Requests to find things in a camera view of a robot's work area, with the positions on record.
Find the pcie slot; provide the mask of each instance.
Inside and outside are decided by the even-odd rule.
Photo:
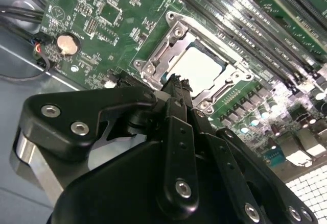
[[[229,2],[230,5],[232,5],[232,2],[234,0],[226,0]],[[280,39],[278,39],[274,33],[270,32],[265,28],[260,21],[253,16],[252,12],[249,11],[249,9],[245,8],[243,9],[244,15],[248,18],[249,21],[252,22],[252,24],[262,33],[267,33],[267,38],[270,39],[270,41],[276,42],[276,44],[279,45],[279,48],[282,52],[287,53],[290,55],[291,61],[296,63],[297,65],[301,66],[307,73],[311,73],[314,71],[314,68],[310,66],[305,60],[302,60],[303,57],[299,55],[297,52],[295,52],[293,49],[289,48],[284,42],[282,42]]]
[[[202,15],[205,19],[211,22],[214,26],[216,26],[216,28],[221,33],[223,33],[227,38],[229,38],[229,41],[234,42],[239,49],[241,49],[248,56],[252,57],[255,61],[258,62],[259,65],[263,66],[265,69],[271,72],[278,80],[284,83],[288,88],[292,89],[294,87],[292,81],[284,73],[282,73],[274,66],[272,66],[271,63],[267,63],[266,61],[264,61],[262,56],[260,54],[256,54],[253,49],[246,47],[242,43],[243,40],[239,36],[235,35],[230,29],[226,29],[222,27],[222,23],[217,18],[215,18],[212,14],[204,10],[202,5],[199,5],[198,2],[196,2],[195,0],[182,0],[182,1],[185,2],[188,7],[191,7],[193,10],[195,10],[200,15]]]
[[[308,0],[286,0],[293,6],[315,29],[323,29],[321,33],[327,37],[327,19]]]
[[[224,8],[222,5],[217,5],[215,0],[205,0],[207,2],[207,5],[211,5],[211,8],[215,12],[220,12],[222,15],[224,15],[220,9]],[[256,37],[253,36],[253,34],[249,31],[249,28],[245,25],[242,24],[241,21],[239,21],[237,18],[234,19],[234,21],[237,22],[237,25],[234,25],[234,28],[236,28],[239,32],[241,32],[248,40],[250,40],[255,46],[258,46],[260,49],[265,50],[266,56],[268,61],[271,63],[272,61],[277,65],[275,68],[282,68],[285,70],[286,73],[291,75],[293,79],[297,82],[297,84],[300,83],[300,80],[304,80],[303,75],[297,71],[297,69],[290,65],[290,64],[285,64],[279,56],[276,55],[275,51],[267,46],[266,44],[259,43],[256,40]]]

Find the black plastic bracket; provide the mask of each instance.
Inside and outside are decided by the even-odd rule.
[[[162,140],[165,159],[157,201],[167,216],[181,220],[188,218],[199,205],[193,128],[187,123],[184,102],[191,96],[175,75],[171,76],[163,90],[171,98],[165,108]]]
[[[143,87],[42,94],[25,101],[19,125],[24,136],[37,146],[61,159],[81,161],[99,136],[100,122],[136,109],[151,109],[156,103],[156,96]],[[56,106],[60,115],[45,116],[41,111],[45,105]],[[74,122],[87,125],[87,134],[73,133]]]

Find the green circuit board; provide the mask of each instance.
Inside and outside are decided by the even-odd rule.
[[[305,25],[298,16],[291,12],[279,0],[253,0],[255,1],[268,15],[277,20],[281,25],[285,25],[285,30],[300,42],[311,53],[322,55],[326,59],[327,39],[320,36],[315,30]],[[310,0],[321,14],[326,14],[326,0]]]
[[[212,5],[208,4],[206,0],[195,1],[200,8],[214,14],[214,11],[211,11]],[[267,5],[270,5],[271,9],[267,11],[268,13],[282,14],[290,23],[287,32],[304,47],[305,51],[322,56],[326,55],[325,46],[305,31],[278,3],[274,0],[263,0],[258,4],[266,11]],[[218,28],[216,23],[209,21],[202,13],[181,0],[49,0],[40,30],[54,38],[62,33],[71,33],[79,39],[80,50],[75,55],[63,55],[58,51],[58,46],[54,43],[44,46],[43,51],[55,63],[54,68],[59,73],[86,89],[104,88],[103,82],[109,72],[120,73],[123,70],[141,80],[139,72],[133,66],[133,61],[136,59],[148,60],[163,36],[170,29],[165,18],[168,11],[191,16],[197,20],[242,56],[246,60],[248,68],[257,74],[256,78],[251,82],[241,81],[237,83],[214,104],[215,112],[210,116],[211,123],[214,126],[218,128],[224,126],[220,120],[222,115],[232,110],[235,104],[259,85],[262,83],[276,84],[276,79],[271,70],[256,61],[260,55],[262,55],[261,58],[266,57],[264,51],[255,48],[256,46],[242,35],[239,35],[239,38],[243,43],[237,45],[233,36],[221,32],[221,29],[228,29],[228,23],[225,21],[226,16],[224,16],[224,20],[219,19]],[[264,18],[259,20],[264,28],[271,28],[270,31],[274,31],[277,38],[285,40],[285,35],[280,34],[279,29],[274,29],[269,21]],[[249,22],[244,21],[243,23],[249,26]],[[232,35],[237,35],[240,32],[233,29],[233,27],[230,27],[228,31],[229,33],[232,32]],[[258,35],[258,30],[249,28],[248,31],[250,36],[258,38],[258,43],[266,41],[265,35]],[[276,43],[268,41],[265,42],[265,46],[262,48],[269,48],[274,44]],[[289,41],[287,44],[288,48],[296,49],[292,46],[293,42]],[[249,53],[245,52],[242,46],[246,45],[248,45],[248,49],[255,50],[256,53],[249,55]],[[299,56],[303,57],[305,55],[305,52],[299,52]],[[316,69],[320,67],[317,63],[313,63],[312,66]],[[280,102],[285,107],[293,105],[287,98],[287,92],[274,94],[274,96],[279,96]],[[307,103],[308,99],[308,96],[306,96],[301,102]],[[258,104],[247,111],[246,116],[261,105]],[[254,128],[250,133],[242,135],[239,132],[238,124],[245,120],[245,117],[240,117],[240,120],[233,124],[232,129],[246,142],[263,135],[263,132],[269,129],[271,123],[271,121],[261,119],[263,124],[261,129]],[[278,121],[283,124],[281,118],[278,118]],[[287,126],[289,130],[297,128],[296,123],[288,123]]]
[[[162,16],[171,4],[171,0],[49,0],[41,31],[51,36],[71,32],[80,39],[82,50],[66,57],[54,45],[45,51],[60,73],[85,88],[100,88],[110,69],[136,73],[131,61],[136,56],[147,58],[156,47],[169,27]],[[146,44],[141,35],[147,36]]]

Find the black connector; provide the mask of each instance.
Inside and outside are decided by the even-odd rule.
[[[31,41],[41,45],[48,45],[53,43],[54,38],[46,33],[38,32],[33,35]]]

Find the white light panel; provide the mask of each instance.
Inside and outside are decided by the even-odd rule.
[[[327,165],[286,184],[316,215],[319,224],[327,224]]]

